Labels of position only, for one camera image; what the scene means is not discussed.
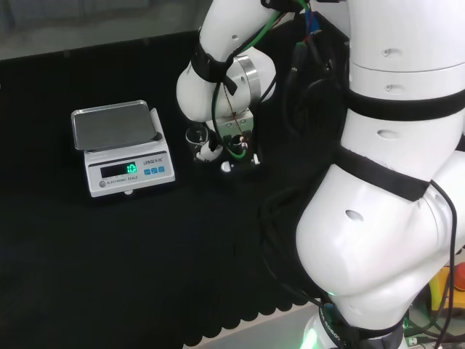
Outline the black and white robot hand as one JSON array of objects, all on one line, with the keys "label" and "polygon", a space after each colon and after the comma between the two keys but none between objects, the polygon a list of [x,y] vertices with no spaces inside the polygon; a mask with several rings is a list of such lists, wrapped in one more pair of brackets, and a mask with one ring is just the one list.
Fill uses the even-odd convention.
[{"label": "black and white robot hand", "polygon": [[261,164],[249,139],[250,132],[244,135],[227,135],[223,143],[214,131],[205,124],[194,124],[185,133],[185,138],[193,153],[193,161],[202,164],[218,164],[226,175],[238,175],[257,169]]}]

